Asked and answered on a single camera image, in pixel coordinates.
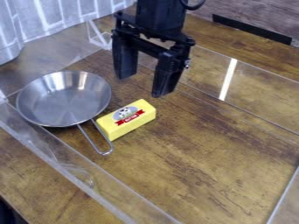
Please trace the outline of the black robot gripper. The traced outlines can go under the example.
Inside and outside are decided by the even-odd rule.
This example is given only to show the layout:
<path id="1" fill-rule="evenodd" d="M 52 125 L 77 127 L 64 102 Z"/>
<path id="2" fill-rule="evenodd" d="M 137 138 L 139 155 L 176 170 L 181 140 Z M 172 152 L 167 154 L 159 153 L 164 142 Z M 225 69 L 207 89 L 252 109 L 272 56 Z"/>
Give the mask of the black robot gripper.
<path id="1" fill-rule="evenodd" d="M 136 74 L 137 54 L 157 58 L 152 97 L 169 94 L 188 66 L 195 41 L 183 34 L 185 11 L 193 10 L 188 0 L 136 0 L 135 15 L 115 13 L 112 57 L 116 77 Z"/>

